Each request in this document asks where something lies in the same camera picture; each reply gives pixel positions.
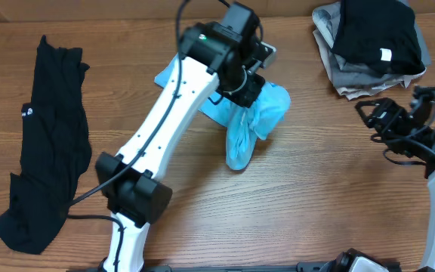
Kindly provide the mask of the light blue t-shirt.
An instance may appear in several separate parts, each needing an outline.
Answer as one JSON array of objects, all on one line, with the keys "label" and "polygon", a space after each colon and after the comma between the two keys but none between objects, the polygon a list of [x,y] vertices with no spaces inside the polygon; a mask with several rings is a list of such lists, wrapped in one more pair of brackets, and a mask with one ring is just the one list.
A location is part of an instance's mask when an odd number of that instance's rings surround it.
[{"label": "light blue t-shirt", "polygon": [[216,91],[200,111],[227,128],[226,164],[235,171],[247,167],[258,139],[264,141],[284,119],[291,103],[289,93],[279,85],[265,82],[250,107],[240,107]]}]

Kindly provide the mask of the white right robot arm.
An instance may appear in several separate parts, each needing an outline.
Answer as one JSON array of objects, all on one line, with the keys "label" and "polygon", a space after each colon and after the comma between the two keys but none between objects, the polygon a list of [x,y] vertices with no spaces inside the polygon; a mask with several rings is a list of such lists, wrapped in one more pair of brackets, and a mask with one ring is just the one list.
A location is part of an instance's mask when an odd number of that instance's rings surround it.
[{"label": "white right robot arm", "polygon": [[435,271],[435,127],[426,123],[432,111],[432,107],[426,103],[431,101],[429,97],[418,98],[410,111],[387,97],[360,101],[355,106],[365,125],[375,130],[372,141],[385,144],[387,152],[410,159],[415,157],[415,161],[407,162],[409,165],[425,167],[430,212],[420,271]]}]

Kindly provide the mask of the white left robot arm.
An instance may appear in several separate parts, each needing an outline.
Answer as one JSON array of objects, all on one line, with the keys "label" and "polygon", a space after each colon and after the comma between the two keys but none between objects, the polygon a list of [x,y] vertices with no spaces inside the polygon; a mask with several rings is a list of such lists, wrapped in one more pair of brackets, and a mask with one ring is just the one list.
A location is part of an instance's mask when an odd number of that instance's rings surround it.
[{"label": "white left robot arm", "polygon": [[265,81],[276,49],[262,42],[257,23],[197,23],[184,31],[162,93],[132,138],[115,156],[96,162],[98,190],[107,199],[113,234],[101,271],[140,271],[151,224],[167,208],[172,190],[162,184],[168,163],[198,109],[213,93],[249,108]]}]

